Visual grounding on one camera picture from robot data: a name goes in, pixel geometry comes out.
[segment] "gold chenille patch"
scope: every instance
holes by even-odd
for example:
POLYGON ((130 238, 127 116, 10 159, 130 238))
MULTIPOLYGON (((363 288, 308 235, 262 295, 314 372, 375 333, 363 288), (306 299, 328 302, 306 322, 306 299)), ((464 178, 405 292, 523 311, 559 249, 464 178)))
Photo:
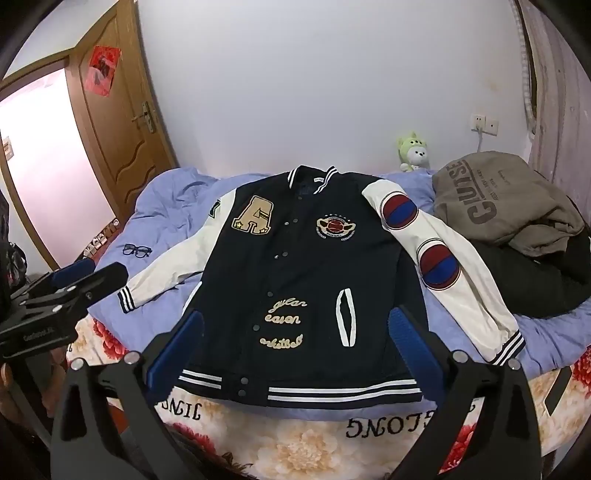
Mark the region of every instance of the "gold chenille patch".
POLYGON ((308 304, 304 301, 296 300, 295 298, 290 298, 286 300, 280 300, 273 305, 273 308, 269 310, 269 313, 273 313, 276 310, 279 310, 281 307, 289 306, 289 307, 307 307, 308 304))
POLYGON ((273 316, 273 315, 267 315, 265 317, 265 321, 266 322, 273 322, 273 323, 299 323, 300 322, 300 317, 298 317, 297 315, 295 316, 291 316, 288 315, 287 317, 284 317, 283 315, 281 317, 279 316, 273 316))
POLYGON ((304 339, 304 334, 302 333, 297 336, 297 338, 295 339, 295 342, 292 342, 291 340, 289 340, 289 338, 284 338, 281 340, 277 340, 276 338, 274 338, 271 341, 261 338, 261 340, 259 340, 259 341, 262 345, 267 345, 267 347, 269 347, 269 348, 274 348, 276 350, 279 350, 282 348, 298 348, 301 345, 303 339, 304 339))
POLYGON ((273 204, 254 195, 238 218, 232 221, 232 228, 253 235, 265 235, 271 230, 273 204))

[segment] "curtain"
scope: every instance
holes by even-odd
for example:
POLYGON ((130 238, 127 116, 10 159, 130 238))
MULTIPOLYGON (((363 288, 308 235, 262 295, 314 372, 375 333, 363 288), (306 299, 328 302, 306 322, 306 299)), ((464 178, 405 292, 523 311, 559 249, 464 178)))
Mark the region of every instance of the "curtain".
POLYGON ((529 164, 591 223, 591 80, 553 23, 519 0, 534 53, 537 118, 529 164))

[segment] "embroidered emblem patch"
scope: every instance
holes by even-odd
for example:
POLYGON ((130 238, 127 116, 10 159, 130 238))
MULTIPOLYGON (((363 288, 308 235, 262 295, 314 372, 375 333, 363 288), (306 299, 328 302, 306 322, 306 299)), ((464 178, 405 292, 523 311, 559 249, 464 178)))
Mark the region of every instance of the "embroidered emblem patch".
POLYGON ((438 238, 431 238, 418 247, 417 257, 423 281, 431 290, 445 290, 460 277, 459 262, 438 238))
POLYGON ((286 305, 288 307, 307 307, 308 306, 308 304, 306 302, 304 302, 302 300, 296 300, 295 297, 292 297, 290 299, 280 300, 277 303, 275 303, 273 305, 273 308, 271 308, 269 310, 269 313, 275 313, 281 307, 284 307, 286 305))
POLYGON ((274 338, 271 341, 261 338, 259 340, 259 342, 262 345, 267 345, 267 347, 269 347, 269 348, 274 348, 276 350, 279 350, 282 348, 298 348, 301 345, 303 339, 304 339, 304 335, 300 334, 296 337, 295 342, 292 342, 291 340, 289 340, 289 338, 283 338, 279 341, 277 341, 276 338, 274 338))
POLYGON ((316 232, 322 238, 329 236, 348 240, 355 233, 355 224, 337 215, 330 215, 327 218, 316 220, 316 232))
POLYGON ((265 235, 271 230, 272 211, 272 202, 254 195, 240 216, 232 221, 232 228, 253 235, 265 235))
POLYGON ((273 323, 289 323, 289 324, 292 324, 292 323, 299 323, 300 322, 300 317, 299 317, 299 315, 295 315, 295 316, 288 315, 287 317, 286 316, 283 316, 283 315, 280 316, 280 317, 279 317, 279 315, 275 315, 275 316, 273 316, 273 315, 266 315, 265 316, 265 321, 266 322, 273 322, 273 323))
POLYGON ((386 226, 392 230, 405 228, 418 217, 417 206, 402 192, 390 193, 382 200, 380 210, 386 226))

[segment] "white leather sleeve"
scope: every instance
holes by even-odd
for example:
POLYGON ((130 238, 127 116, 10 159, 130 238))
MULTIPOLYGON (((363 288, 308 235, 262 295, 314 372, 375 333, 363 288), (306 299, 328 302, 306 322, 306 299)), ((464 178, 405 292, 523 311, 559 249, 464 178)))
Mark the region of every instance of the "white leather sleeve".
POLYGON ((416 211, 412 209, 408 203, 411 200, 402 187, 392 181, 377 180, 365 187, 362 194, 382 219, 384 229, 400 242, 414 260, 423 283, 454 317, 484 359, 495 365, 503 365, 514 357, 525 346, 525 340, 491 272, 472 244, 439 218, 416 206, 416 211), (406 199, 398 196, 394 200, 395 205, 404 207, 402 214, 398 215, 399 224, 392 226, 392 222, 389 225, 385 218, 389 212, 385 204, 393 195, 400 193, 406 199), (421 256, 430 249, 422 262, 421 256), (454 271, 450 268, 448 281, 441 287, 434 286, 426 281, 424 275, 427 272, 422 270, 427 268, 426 264, 429 267, 436 265, 440 256, 453 267, 453 258, 445 256, 447 250, 459 263, 459 269, 454 271))
POLYGON ((230 215, 235 196, 236 190, 225 194, 220 199, 219 207, 214 210, 214 216, 208 216, 196 234, 160 255, 119 290, 117 296, 125 313, 142 306, 185 278, 205 270, 207 260, 230 215))

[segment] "blue bedsheet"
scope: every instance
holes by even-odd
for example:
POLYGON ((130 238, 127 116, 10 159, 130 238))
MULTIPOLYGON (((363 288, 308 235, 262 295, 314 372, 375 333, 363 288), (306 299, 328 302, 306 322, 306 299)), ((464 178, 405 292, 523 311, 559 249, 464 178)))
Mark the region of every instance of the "blue bedsheet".
MULTIPOLYGON (((384 178, 398 183, 419 208, 432 213, 435 193, 431 175, 432 172, 420 169, 387 174, 384 178)), ((247 174, 218 180, 199 174, 195 168, 163 173, 141 193, 134 215, 100 259, 98 268, 118 261, 127 267, 131 278, 160 254, 197 232, 218 198, 265 176, 247 174), (152 253, 146 258, 123 255, 123 245, 127 243, 150 247, 152 253)), ((188 278, 128 314, 123 314, 116 295, 92 306, 89 313, 104 323, 128 349, 142 351, 156 334, 169 331, 178 321, 200 276, 188 278)), ((430 330, 436 332, 450 350, 461 349, 474 360, 483 361, 441 303, 428 290, 423 289, 423 292, 430 330)), ((553 319, 516 318, 527 343, 518 359, 528 378, 573 364, 591 344, 591 299, 575 311, 553 319)))

